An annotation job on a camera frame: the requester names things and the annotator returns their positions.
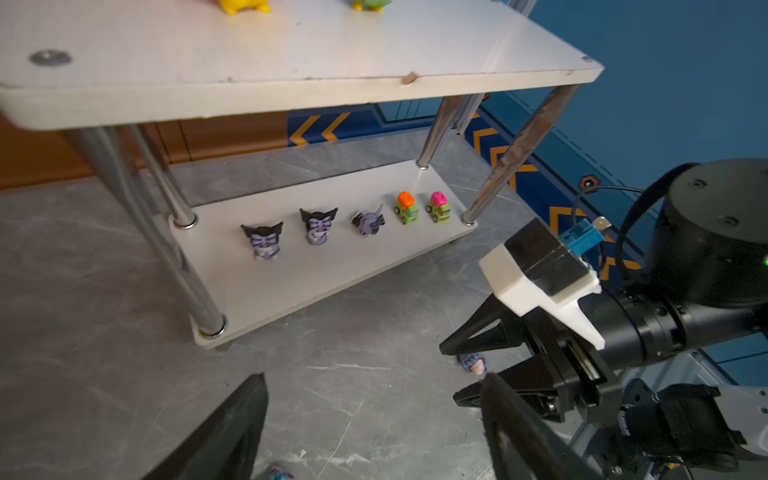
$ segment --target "purple dragon figurine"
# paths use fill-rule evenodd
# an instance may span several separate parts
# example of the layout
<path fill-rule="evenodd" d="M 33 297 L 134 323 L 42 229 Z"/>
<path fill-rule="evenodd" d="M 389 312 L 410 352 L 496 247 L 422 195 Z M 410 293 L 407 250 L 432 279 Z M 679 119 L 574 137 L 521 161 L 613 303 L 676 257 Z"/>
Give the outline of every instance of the purple dragon figurine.
<path fill-rule="evenodd" d="M 384 224 L 384 216 L 382 215 L 382 208 L 384 205 L 379 205 L 379 209 L 374 212 L 368 212 L 367 214 L 357 214 L 352 219 L 352 224 L 360 230 L 360 233 L 364 237 L 368 235 L 376 235 L 379 232 L 379 227 Z"/>
<path fill-rule="evenodd" d="M 331 222 L 336 218 L 338 208 L 330 212 L 307 212 L 299 209 L 301 212 L 301 221 L 306 226 L 306 241 L 310 245 L 323 245 L 328 240 L 328 230 L 331 229 Z"/>
<path fill-rule="evenodd" d="M 253 252 L 262 260 L 273 259 L 280 252 L 280 233 L 283 232 L 283 222 L 274 227 L 248 227 L 240 225 L 245 236 L 250 238 Z"/>

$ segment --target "toy car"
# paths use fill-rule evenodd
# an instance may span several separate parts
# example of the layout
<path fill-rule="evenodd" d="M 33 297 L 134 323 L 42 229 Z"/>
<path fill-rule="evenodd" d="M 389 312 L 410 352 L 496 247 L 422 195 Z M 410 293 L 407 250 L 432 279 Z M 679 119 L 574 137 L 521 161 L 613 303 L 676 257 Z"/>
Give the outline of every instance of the toy car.
<path fill-rule="evenodd" d="M 403 225 L 408 225 L 419 219 L 419 209 L 416 206 L 416 200 L 413 200 L 413 196 L 408 192 L 402 192 L 398 195 L 395 215 L 400 216 L 400 221 Z"/>
<path fill-rule="evenodd" d="M 448 199 L 442 192 L 435 192 L 429 198 L 429 205 L 426 206 L 428 214 L 432 215 L 432 221 L 435 223 L 444 222 L 451 218 L 451 207 L 448 205 Z"/>

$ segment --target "toy figure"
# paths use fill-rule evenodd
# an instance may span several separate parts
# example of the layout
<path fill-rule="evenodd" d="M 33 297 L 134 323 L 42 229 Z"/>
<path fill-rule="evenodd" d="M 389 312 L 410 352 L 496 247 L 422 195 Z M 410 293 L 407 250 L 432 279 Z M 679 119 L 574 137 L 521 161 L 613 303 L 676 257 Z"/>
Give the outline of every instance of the toy figure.
<path fill-rule="evenodd" d="M 355 0 L 353 7 L 358 12 L 364 8 L 366 10 L 373 10 L 374 12 L 383 12 L 384 7 L 392 3 L 392 0 Z"/>
<path fill-rule="evenodd" d="M 280 233 L 283 232 L 283 222 L 274 227 L 248 227 L 240 225 L 245 236 L 250 238 L 253 252 L 262 260 L 273 259 L 280 252 Z"/>
<path fill-rule="evenodd" d="M 459 355 L 458 362 L 462 364 L 464 370 L 467 372 L 472 372 L 475 375 L 482 375 L 485 373 L 485 357 L 480 353 Z"/>
<path fill-rule="evenodd" d="M 408 225 L 419 219 L 419 209 L 416 207 L 416 200 L 413 200 L 413 196 L 408 192 L 402 192 L 398 195 L 395 215 L 400 216 L 400 221 L 403 225 Z"/>
<path fill-rule="evenodd" d="M 334 208 L 330 212 L 306 212 L 304 209 L 299 209 L 301 212 L 301 221 L 306 225 L 306 241 L 310 242 L 310 245 L 323 245 L 328 240 L 328 230 L 331 229 L 331 221 L 336 218 L 336 212 L 338 208 Z"/>
<path fill-rule="evenodd" d="M 235 15 L 243 8 L 255 8 L 259 12 L 269 13 L 272 11 L 267 0 L 219 0 L 221 8 L 230 15 Z"/>
<path fill-rule="evenodd" d="M 360 230 L 360 233 L 362 233 L 364 237 L 367 237 L 368 235 L 376 235 L 379 232 L 379 227 L 384 224 L 382 208 L 384 208 L 383 204 L 379 205 L 379 209 L 375 213 L 368 212 L 365 215 L 357 214 L 357 216 L 352 219 L 352 224 Z"/>
<path fill-rule="evenodd" d="M 432 214 L 432 221 L 435 223 L 444 222 L 451 218 L 451 207 L 448 205 L 448 199 L 441 192 L 435 192 L 429 198 L 429 205 L 424 210 Z"/>

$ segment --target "shelf top board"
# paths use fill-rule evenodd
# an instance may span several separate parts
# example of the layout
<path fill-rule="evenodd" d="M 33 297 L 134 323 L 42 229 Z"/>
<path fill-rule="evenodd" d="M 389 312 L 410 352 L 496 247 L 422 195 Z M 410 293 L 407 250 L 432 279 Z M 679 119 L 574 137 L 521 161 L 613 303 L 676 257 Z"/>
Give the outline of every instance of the shelf top board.
<path fill-rule="evenodd" d="M 230 16 L 213 0 L 4 0 L 0 109 L 53 130 L 581 84 L 603 70 L 500 2 L 270 6 Z M 70 61 L 31 61 L 46 49 Z"/>

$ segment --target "gray floor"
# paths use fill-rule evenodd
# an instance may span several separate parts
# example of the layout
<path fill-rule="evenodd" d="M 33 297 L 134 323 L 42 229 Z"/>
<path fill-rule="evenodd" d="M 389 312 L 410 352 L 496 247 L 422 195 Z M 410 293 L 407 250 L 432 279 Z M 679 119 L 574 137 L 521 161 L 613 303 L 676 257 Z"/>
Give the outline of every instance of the gray floor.
<path fill-rule="evenodd" d="M 193 204 L 418 156 L 425 131 L 174 168 Z M 434 168 L 469 205 L 490 170 L 446 137 Z M 493 478 L 474 382 L 438 344 L 488 295 L 477 266 L 532 217 L 509 188 L 478 230 L 206 352 L 170 277 L 96 180 L 0 195 L 0 478 L 140 478 L 243 379 L 270 407 L 256 472 Z M 491 353 L 491 370 L 523 359 Z M 570 435 L 574 421 L 558 425 Z"/>

